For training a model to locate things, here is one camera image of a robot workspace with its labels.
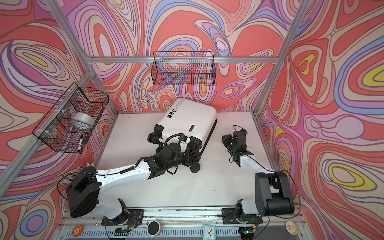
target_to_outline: wall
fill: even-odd
[[[216,56],[277,56],[298,1],[71,1],[62,4],[90,56],[153,56],[213,50]],[[271,64],[219,64],[215,86],[153,86],[151,64],[94,64],[117,111],[166,111],[179,97],[218,111],[250,111]]]
[[[0,3],[0,169],[12,161],[40,119],[84,75],[44,1]],[[56,183],[92,162],[112,123],[107,109],[82,154],[42,145],[0,198],[0,239],[48,239],[68,203]]]
[[[383,59],[384,2],[315,0],[258,112],[314,239],[384,238]]]

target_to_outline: black box mesh item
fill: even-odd
[[[214,52],[158,51],[153,54],[151,76],[154,85],[215,85]]]
[[[108,101],[107,93],[90,87],[78,87],[37,137],[55,152],[82,153]],[[88,125],[72,119],[75,113],[88,114],[94,119],[94,124]]]

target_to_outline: colorful swirl pattern wall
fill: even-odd
[[[62,10],[90,56],[205,51],[277,56],[298,2],[66,1]],[[179,97],[217,110],[253,110],[271,64],[218,64],[215,86],[153,86],[151,64],[94,64],[119,112],[166,111]]]
[[[0,23],[2,172],[85,70],[43,0],[1,1]],[[56,153],[45,145],[38,149],[0,198],[0,240],[49,239],[68,208],[56,191],[60,175],[93,162],[112,119],[106,109],[82,154]]]
[[[315,0],[258,116],[314,239],[384,239],[383,1]]]

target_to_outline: orange round sticker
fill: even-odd
[[[83,232],[83,230],[84,230],[83,225],[79,224],[79,225],[77,225],[76,227],[74,227],[74,229],[73,229],[73,231],[72,231],[72,235],[73,235],[74,237],[78,237],[78,236],[81,235],[81,233]]]

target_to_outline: clock face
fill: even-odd
[[[203,239],[205,240],[215,240],[216,239],[216,227],[204,225],[203,227]]]

